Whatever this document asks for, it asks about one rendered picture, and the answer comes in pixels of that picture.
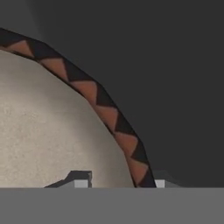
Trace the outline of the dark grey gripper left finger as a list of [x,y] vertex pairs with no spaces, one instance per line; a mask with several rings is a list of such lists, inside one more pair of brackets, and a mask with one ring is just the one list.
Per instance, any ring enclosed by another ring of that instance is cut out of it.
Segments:
[[72,188],[91,188],[92,187],[92,172],[91,171],[70,171],[64,179],[47,185],[46,188],[59,187]]

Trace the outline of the beige bowl with triangle-patterned rim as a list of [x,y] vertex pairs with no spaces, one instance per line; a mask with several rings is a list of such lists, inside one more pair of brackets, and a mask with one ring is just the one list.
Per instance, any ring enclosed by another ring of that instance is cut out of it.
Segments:
[[153,187],[146,150],[104,87],[48,44],[0,28],[0,187]]

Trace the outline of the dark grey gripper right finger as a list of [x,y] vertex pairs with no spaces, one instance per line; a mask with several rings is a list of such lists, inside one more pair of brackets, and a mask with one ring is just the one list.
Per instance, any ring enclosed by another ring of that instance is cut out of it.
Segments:
[[177,188],[180,187],[179,182],[167,171],[154,171],[154,179],[157,188]]

